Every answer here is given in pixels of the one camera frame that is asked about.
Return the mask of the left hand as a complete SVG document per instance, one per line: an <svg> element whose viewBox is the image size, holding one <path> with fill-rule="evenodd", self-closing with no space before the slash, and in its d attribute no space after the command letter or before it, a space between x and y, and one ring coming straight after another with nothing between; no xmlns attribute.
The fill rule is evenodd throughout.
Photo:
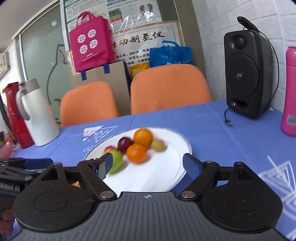
<svg viewBox="0 0 296 241"><path fill-rule="evenodd" d="M13 209L9 208L1 213L0 233L1 235L10 236L14 229L15 216Z"/></svg>

